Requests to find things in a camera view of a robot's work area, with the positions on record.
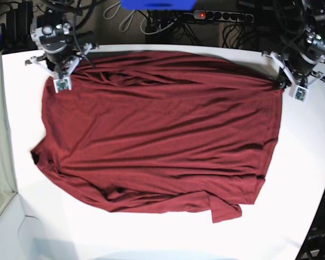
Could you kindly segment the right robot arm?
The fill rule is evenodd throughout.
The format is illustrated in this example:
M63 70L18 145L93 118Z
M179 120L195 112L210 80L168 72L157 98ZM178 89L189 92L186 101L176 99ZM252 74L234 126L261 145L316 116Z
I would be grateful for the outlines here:
M72 90L72 73L82 60L92 64L87 54L96 47L92 43L80 45L79 38L92 32L77 34L77 13L69 20L66 9L51 4L44 15L32 19L30 36L37 48L43 51L43 55L25 60L26 66L34 64L52 77L55 93Z

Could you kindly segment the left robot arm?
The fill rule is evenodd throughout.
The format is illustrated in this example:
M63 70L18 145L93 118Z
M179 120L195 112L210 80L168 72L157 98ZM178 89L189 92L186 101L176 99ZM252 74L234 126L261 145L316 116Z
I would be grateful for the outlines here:
M291 98L305 102L309 88L325 82L324 73L316 71L325 62L325 1L273 1L283 44L279 52L264 52L279 67L277 81L289 88Z

